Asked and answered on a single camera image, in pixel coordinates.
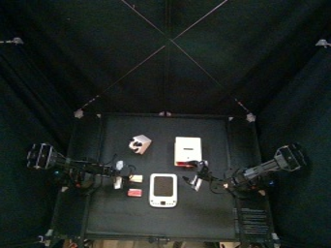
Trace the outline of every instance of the black fabric enclosure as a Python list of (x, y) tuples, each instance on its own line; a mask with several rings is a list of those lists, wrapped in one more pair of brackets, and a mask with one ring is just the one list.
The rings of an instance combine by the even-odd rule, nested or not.
[(269, 190), (283, 246), (329, 247), (329, 13), (328, 0), (0, 1), (0, 247), (49, 228), (57, 188), (25, 154), (73, 152), (79, 109), (253, 113), (263, 161), (295, 141), (309, 157)]

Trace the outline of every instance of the cable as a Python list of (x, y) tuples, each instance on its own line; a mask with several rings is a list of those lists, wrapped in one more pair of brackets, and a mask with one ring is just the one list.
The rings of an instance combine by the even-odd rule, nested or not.
[(112, 155), (112, 159), (111, 159), (107, 163), (104, 163), (103, 166), (105, 166), (105, 165), (108, 165), (108, 164), (112, 164), (116, 157), (117, 157), (117, 153), (115, 153), (115, 154)]
[(216, 181), (216, 180), (213, 180), (212, 177), (211, 177), (211, 179), (209, 179), (209, 190), (211, 190), (211, 192), (212, 192), (213, 194), (216, 194), (216, 195), (224, 194), (224, 192), (216, 192), (216, 191), (213, 191), (213, 189), (212, 189), (212, 182), (213, 182), (213, 181)]

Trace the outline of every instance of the small object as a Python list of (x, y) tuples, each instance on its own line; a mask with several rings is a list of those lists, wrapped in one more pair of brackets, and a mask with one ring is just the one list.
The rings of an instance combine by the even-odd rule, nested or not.
[(113, 182), (113, 189), (117, 190), (117, 189), (121, 189), (121, 177), (120, 176), (116, 176), (115, 178), (115, 182)]
[(116, 163), (116, 169), (117, 170), (121, 170), (123, 169), (123, 167), (124, 167), (124, 161), (117, 161), (117, 163)]
[(143, 195), (141, 189), (129, 189), (128, 190), (128, 197), (140, 198)]
[(144, 154), (145, 150), (148, 149), (151, 144), (151, 139), (144, 136), (135, 136), (131, 138), (129, 148), (133, 150), (135, 153)]
[(168, 173), (153, 173), (149, 176), (149, 205), (173, 207), (177, 204), (177, 176)]
[(249, 113), (245, 115), (245, 119), (247, 119), (248, 122), (255, 122), (256, 116), (249, 112)]
[(143, 175), (141, 174), (135, 174), (131, 178), (129, 178), (131, 182), (143, 182)]
[(192, 167), (187, 161), (201, 160), (201, 138), (176, 137), (175, 166)]
[(331, 47), (331, 44), (324, 39), (319, 40), (315, 45), (324, 48)]
[(73, 116), (75, 118), (81, 118), (84, 116), (84, 111), (81, 109), (79, 109), (77, 111), (73, 112)]

